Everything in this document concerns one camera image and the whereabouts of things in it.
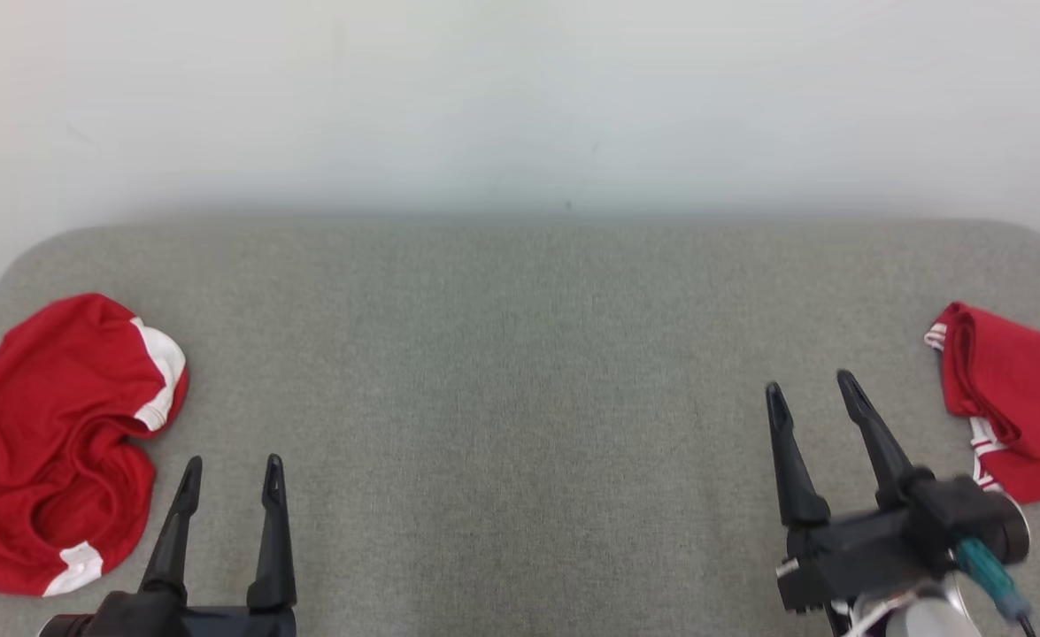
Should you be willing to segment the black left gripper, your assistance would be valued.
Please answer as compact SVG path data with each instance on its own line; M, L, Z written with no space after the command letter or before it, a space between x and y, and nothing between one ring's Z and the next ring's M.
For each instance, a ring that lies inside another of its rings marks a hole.
M184 572L190 520L199 503L203 459L185 466L165 521L142 574L141 593L115 590L98 609L55 614L40 636L297 636L296 568L284 464L268 456L261 503L265 519L256 576L248 587L248 606L187 606Z

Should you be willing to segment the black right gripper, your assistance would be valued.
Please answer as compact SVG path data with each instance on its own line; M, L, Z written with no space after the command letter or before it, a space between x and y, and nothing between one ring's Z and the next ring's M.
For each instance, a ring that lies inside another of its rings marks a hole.
M836 371L836 383L867 448L880 507L836 518L807 472L782 388L771 382L764 390L780 521L787 531L777 588L783 608L799 614L939 577L955 547L955 532L904 504L913 463L854 374Z

